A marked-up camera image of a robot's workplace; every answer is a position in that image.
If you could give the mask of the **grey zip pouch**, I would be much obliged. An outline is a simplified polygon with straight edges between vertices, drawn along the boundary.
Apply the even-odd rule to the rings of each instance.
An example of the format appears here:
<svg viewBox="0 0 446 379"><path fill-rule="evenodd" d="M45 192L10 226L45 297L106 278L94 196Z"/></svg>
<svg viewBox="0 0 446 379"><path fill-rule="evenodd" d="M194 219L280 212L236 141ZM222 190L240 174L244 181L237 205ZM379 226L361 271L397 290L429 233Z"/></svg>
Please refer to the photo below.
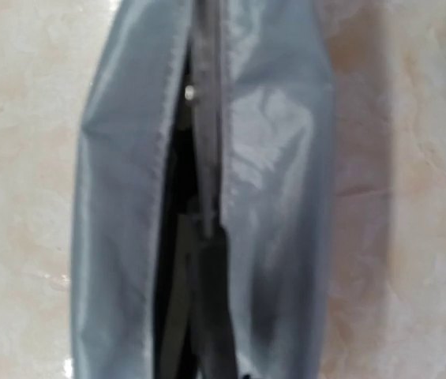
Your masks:
<svg viewBox="0 0 446 379"><path fill-rule="evenodd" d="M124 1L81 119L76 378L157 378L186 252L187 378L314 378L335 89L311 1Z"/></svg>

